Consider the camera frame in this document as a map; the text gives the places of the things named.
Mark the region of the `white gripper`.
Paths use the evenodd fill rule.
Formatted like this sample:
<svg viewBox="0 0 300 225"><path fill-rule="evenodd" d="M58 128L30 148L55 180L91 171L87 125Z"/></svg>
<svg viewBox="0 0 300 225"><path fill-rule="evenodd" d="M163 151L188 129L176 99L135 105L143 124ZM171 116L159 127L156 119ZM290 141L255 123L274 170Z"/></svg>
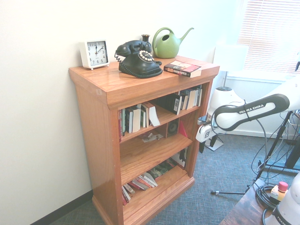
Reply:
<svg viewBox="0 0 300 225"><path fill-rule="evenodd" d="M211 126L211 122L205 122L201 127L199 127L196 140L199 141L199 152L203 153L205 141L210 139L210 147L213 147L218 139L218 136L214 136L218 133L218 127Z"/></svg>

